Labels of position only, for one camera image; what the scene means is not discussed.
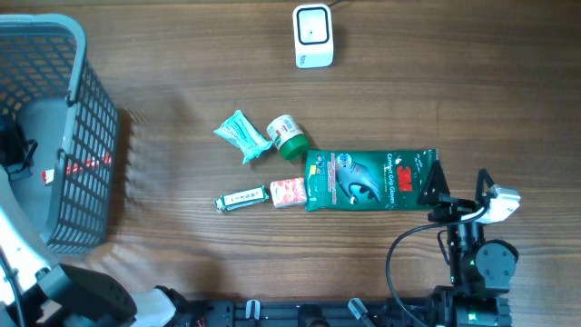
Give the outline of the orange white small box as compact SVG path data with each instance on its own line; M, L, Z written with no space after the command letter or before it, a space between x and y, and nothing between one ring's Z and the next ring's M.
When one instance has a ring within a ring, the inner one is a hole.
M308 200L303 177L271 182L270 191L275 208L305 204Z

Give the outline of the teal white packet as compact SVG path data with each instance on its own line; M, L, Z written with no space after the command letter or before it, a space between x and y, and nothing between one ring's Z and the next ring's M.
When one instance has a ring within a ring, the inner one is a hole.
M213 132L243 153L243 164L258 158L263 152L270 150L273 145L272 141L267 141L255 129L241 110L236 110Z

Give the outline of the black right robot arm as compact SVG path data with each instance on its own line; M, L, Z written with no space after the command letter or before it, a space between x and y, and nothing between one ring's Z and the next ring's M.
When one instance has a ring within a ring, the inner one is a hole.
M519 258L517 248L502 240L488 240L484 228L505 221L520 205L514 189L495 183L487 170L478 172L473 200L450 194L440 162L434 162L420 191L418 203L433 207L432 223L446 227L440 250L450 269L450 286L438 286L428 297L427 326L507 327L513 324L508 300Z

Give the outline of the green cap white bottle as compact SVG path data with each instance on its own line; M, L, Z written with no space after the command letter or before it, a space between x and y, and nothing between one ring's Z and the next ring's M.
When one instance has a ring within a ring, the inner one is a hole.
M289 114L275 118L267 126L267 134L285 160L294 160L310 149L310 142Z

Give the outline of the red Nescafe sachet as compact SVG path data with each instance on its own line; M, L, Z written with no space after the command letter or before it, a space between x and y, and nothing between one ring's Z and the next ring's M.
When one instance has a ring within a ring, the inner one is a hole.
M86 160L82 160L78 163L68 164L65 169L66 175L76 175L83 173L85 170L94 170L100 168L101 166L110 166L113 162L112 156L106 152L100 159L96 157L89 156ZM55 169L42 171L42 180L45 186L50 185L54 181Z

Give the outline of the green white candy bar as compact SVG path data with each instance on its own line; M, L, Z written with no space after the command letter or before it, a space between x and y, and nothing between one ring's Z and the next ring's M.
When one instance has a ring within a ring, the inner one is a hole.
M230 212L256 203L266 203L270 199L264 185L251 189L227 193L217 198L214 203L218 212Z

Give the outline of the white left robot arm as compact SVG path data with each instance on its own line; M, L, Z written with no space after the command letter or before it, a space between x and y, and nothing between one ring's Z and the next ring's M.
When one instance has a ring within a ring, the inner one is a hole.
M113 277L60 263L15 199L8 167L32 161L36 141L1 121L1 323L4 326L191 326L176 291L129 293Z

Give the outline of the green 3M gloves packet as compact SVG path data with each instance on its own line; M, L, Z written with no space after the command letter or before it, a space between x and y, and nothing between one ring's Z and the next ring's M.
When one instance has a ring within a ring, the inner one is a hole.
M306 210L422 211L419 192L437 149L389 151L309 150Z

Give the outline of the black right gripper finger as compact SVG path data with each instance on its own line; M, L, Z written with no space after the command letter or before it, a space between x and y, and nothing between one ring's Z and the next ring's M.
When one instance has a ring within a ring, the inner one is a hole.
M435 161L428 178L419 192L417 204L442 204L450 202L450 190L440 160Z
M485 187L490 188L494 185L494 181L491 178L486 168L482 168L478 171L476 191L475 191L475 201L479 204L484 204L487 198L487 192Z

